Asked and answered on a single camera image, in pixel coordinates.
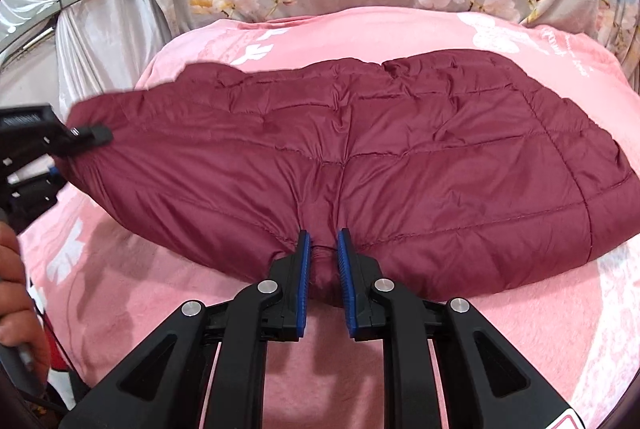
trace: red object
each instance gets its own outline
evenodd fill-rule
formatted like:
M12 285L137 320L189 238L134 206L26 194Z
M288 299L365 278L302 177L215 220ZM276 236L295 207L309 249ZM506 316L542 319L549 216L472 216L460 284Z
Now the red object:
M99 122L113 142L58 166L124 227L249 282L307 229L311 294L331 303L342 227L434 300L551 277L640 231L640 181L609 133L494 53L192 64L68 119Z
M51 369L54 371L68 371L68 365L66 365L65 359L62 358L62 354L58 349L56 339L51 333L51 330L44 325L44 333L47 337L47 343L49 343L49 353L51 357Z

